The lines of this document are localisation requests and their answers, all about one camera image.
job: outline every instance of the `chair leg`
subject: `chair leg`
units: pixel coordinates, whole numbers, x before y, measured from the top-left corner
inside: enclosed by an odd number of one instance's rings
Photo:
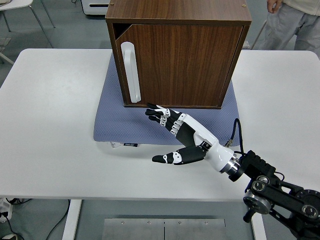
[[[9,31],[9,32],[11,32],[11,29],[10,29],[10,27],[9,27],[9,24],[8,24],[8,21],[7,21],[6,15],[5,15],[5,11],[1,11],[1,12],[2,12],[2,15],[3,15],[4,21],[5,21],[6,27],[8,28],[8,31]]]
[[[0,59],[1,59],[1,61],[2,61],[2,59],[4,59],[4,60],[6,60],[8,63],[10,63],[12,65],[15,63],[14,61],[11,61],[9,58],[7,58],[5,55],[3,55],[1,52],[0,52]]]
[[[43,33],[44,33],[44,35],[45,35],[46,39],[48,39],[49,44],[51,45],[51,47],[52,47],[52,48],[54,48],[54,46],[52,45],[52,43],[51,43],[51,41],[50,41],[49,37],[47,36],[47,34],[46,34],[45,30],[44,30],[44,27],[42,26],[42,24],[41,24],[41,22],[40,22],[40,20],[39,20],[39,18],[38,18],[38,16],[37,16],[37,14],[35,13],[34,9],[32,8],[32,6],[31,6],[31,5],[29,5],[29,7],[30,7],[31,11],[33,12],[33,15],[35,16],[36,20],[38,21],[38,23],[39,23],[39,25],[40,25],[40,27],[41,27],[41,29],[42,29],[42,31],[43,31]]]
[[[267,20],[265,20],[265,21],[264,21],[264,23],[263,23],[263,25],[262,25],[262,27],[261,27],[261,29],[260,29],[259,33],[258,33],[258,36],[256,36],[256,38],[255,38],[255,40],[254,40],[254,42],[253,42],[253,44],[252,44],[251,50],[252,50],[252,49],[254,49],[254,46],[256,45],[256,43],[257,43],[257,41],[258,41],[258,39],[259,39],[259,37],[260,37],[260,35],[261,35],[261,33],[262,33],[263,29],[265,28],[266,23],[267,23]]]
[[[49,17],[49,19],[50,19],[50,22],[51,22],[53,28],[56,28],[56,26],[54,25],[54,22],[52,21],[50,15],[49,15],[49,12],[48,12],[48,10],[47,10],[47,8],[46,8],[45,3],[44,3],[42,0],[40,0],[40,1],[41,1],[42,5],[43,5],[43,7],[44,7],[44,10],[46,11],[46,14],[48,15],[48,17]]]

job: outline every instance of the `white tabletop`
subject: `white tabletop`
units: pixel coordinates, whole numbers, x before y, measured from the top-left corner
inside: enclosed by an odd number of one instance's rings
[[[0,88],[0,196],[242,201],[247,176],[233,183],[206,161],[151,161],[181,146],[113,149],[93,140],[111,53],[21,52]],[[245,150],[274,165],[288,182],[315,190],[319,76],[313,53],[246,50],[232,77]]]
[[[10,9],[18,9],[24,8],[33,3],[34,0],[11,0],[11,2],[0,6],[0,11],[10,10]]]

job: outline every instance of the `cabinet door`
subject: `cabinet door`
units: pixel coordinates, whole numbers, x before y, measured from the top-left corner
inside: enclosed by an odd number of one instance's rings
[[[118,54],[124,104],[216,108],[242,26],[132,24],[115,40],[135,48],[141,101],[132,103],[123,57]]]

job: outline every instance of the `white chair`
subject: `white chair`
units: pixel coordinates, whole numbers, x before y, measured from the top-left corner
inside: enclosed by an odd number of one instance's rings
[[[49,17],[49,19],[51,21],[52,26],[55,28],[55,25],[54,25],[49,13],[48,13],[48,10],[47,10],[46,6],[44,5],[42,0],[40,0],[40,1],[41,1],[42,5],[43,5],[45,11],[46,11],[46,14],[48,15],[48,17]],[[9,3],[7,3],[7,4],[3,5],[3,6],[0,6],[0,12],[2,13],[2,15],[4,17],[4,20],[5,20],[6,26],[8,28],[8,31],[11,32],[10,27],[8,25],[8,21],[7,21],[6,15],[5,15],[5,11],[11,10],[11,9],[24,8],[24,7],[28,7],[29,6],[29,8],[31,9],[33,15],[35,16],[37,22],[39,23],[39,25],[40,25],[40,27],[41,27],[46,39],[48,40],[48,42],[51,45],[51,47],[54,48],[52,43],[51,43],[51,41],[50,41],[50,39],[49,39],[49,37],[47,36],[47,34],[46,34],[45,30],[44,30],[44,27],[42,26],[42,24],[40,22],[37,14],[35,13],[34,9],[31,7],[32,3],[33,3],[33,0],[11,0],[11,2],[9,2]]]
[[[1,62],[3,62],[2,59],[4,59],[12,65],[15,63],[14,61],[11,61],[9,58],[7,58],[5,55],[3,55],[1,52],[0,52],[0,59],[1,59]]]

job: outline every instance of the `blue mat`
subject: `blue mat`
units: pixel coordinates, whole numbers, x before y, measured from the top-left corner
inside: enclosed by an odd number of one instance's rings
[[[222,109],[175,108],[174,110],[192,116],[212,132],[222,145],[230,139],[234,120],[239,118],[232,82],[226,92]],[[115,59],[112,55],[95,116],[94,140],[97,142],[182,145],[165,127],[149,120],[145,111],[146,108],[124,107]],[[232,145],[239,145],[238,133]]]

